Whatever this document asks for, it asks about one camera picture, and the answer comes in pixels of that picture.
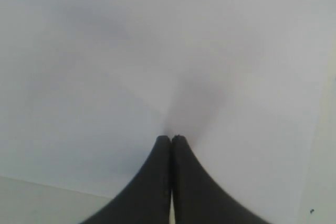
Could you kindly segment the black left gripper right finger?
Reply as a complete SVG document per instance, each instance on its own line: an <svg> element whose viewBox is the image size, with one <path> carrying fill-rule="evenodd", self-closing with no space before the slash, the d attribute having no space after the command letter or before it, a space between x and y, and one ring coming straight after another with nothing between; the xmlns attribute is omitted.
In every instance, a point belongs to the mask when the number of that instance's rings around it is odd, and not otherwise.
<svg viewBox="0 0 336 224"><path fill-rule="evenodd" d="M176 223L267 223L210 177L184 136L172 138L171 168Z"/></svg>

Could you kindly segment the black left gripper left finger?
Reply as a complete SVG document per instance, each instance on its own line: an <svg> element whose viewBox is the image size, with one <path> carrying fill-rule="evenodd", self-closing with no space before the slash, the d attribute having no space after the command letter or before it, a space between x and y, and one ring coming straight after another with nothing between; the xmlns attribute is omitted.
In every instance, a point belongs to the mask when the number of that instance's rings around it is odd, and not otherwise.
<svg viewBox="0 0 336 224"><path fill-rule="evenodd" d="M157 137L146 161L122 192L83 223L169 223L170 151L169 137Z"/></svg>

